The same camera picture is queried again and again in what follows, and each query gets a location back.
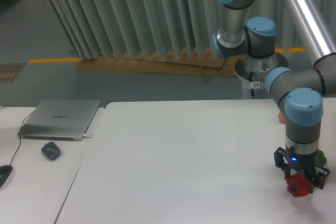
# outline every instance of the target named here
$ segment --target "laptop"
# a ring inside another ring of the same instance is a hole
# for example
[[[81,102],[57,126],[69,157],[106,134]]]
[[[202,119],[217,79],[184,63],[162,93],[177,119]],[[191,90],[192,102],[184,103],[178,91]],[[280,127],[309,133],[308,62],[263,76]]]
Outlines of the laptop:
[[[97,100],[42,100],[17,135],[28,139],[80,141],[99,103]]]

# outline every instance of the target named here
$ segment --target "robotic arm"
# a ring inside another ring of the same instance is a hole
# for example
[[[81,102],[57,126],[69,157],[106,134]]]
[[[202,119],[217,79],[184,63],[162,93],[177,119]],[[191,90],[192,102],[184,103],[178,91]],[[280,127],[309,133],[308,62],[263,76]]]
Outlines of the robotic arm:
[[[315,188],[323,189],[330,171],[317,165],[322,96],[336,91],[336,43],[321,13],[313,0],[282,0],[313,64],[311,70],[293,73],[286,63],[281,63],[279,56],[277,61],[269,63],[274,53],[275,33],[270,32],[272,25],[265,25],[266,18],[244,27],[246,8],[254,0],[219,1],[229,14],[223,27],[213,35],[218,56],[227,58],[247,53],[244,65],[260,60],[264,65],[267,63],[264,78],[259,79],[265,81],[269,94],[286,117],[286,149],[280,147],[275,151],[276,166],[285,172],[285,179],[292,170],[303,175],[310,193]],[[237,71],[241,77],[249,72],[255,74],[256,70],[245,67],[241,74]]]

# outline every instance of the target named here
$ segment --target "black computer mouse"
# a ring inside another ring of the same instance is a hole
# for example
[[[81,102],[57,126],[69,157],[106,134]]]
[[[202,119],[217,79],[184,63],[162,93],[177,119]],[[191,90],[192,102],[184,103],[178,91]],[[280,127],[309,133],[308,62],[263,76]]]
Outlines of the black computer mouse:
[[[61,155],[61,150],[54,142],[49,142],[45,144],[41,151],[47,156],[50,160],[55,160]]]
[[[6,182],[12,170],[13,167],[11,165],[0,166],[0,187]]]

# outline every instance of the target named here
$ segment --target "mouse cable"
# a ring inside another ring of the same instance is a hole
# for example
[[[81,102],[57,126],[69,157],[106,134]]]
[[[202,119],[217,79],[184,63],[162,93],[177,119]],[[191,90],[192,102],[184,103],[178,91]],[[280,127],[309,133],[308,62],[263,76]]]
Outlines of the mouse cable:
[[[2,108],[0,108],[0,110],[4,109],[4,108],[7,108],[7,107],[14,107],[13,105],[7,105],[7,106],[4,106]]]
[[[20,130],[21,130],[21,128],[22,128],[22,126],[23,126],[25,120],[26,120],[31,114],[27,115],[26,118],[23,119],[22,124],[21,124],[21,127],[20,127]],[[19,150],[20,146],[21,146],[21,137],[20,137],[20,143],[19,143],[19,146],[17,147],[17,149],[16,149],[16,151],[15,151],[15,153],[14,153],[14,155],[13,155],[13,157],[12,157],[12,160],[11,160],[11,162],[10,162],[9,165],[12,165],[13,159],[14,159],[14,157],[15,157],[17,151]]]

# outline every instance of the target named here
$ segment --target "silver arm tube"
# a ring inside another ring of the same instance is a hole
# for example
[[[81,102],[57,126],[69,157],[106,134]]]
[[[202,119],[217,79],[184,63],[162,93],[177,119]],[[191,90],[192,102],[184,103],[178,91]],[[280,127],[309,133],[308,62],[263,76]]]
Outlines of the silver arm tube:
[[[218,42],[227,48],[241,45],[245,39],[243,33],[244,19],[247,9],[232,10],[226,8],[226,17],[223,26],[219,28],[216,37]]]
[[[334,39],[313,0],[282,0],[300,34],[311,62],[336,52]]]

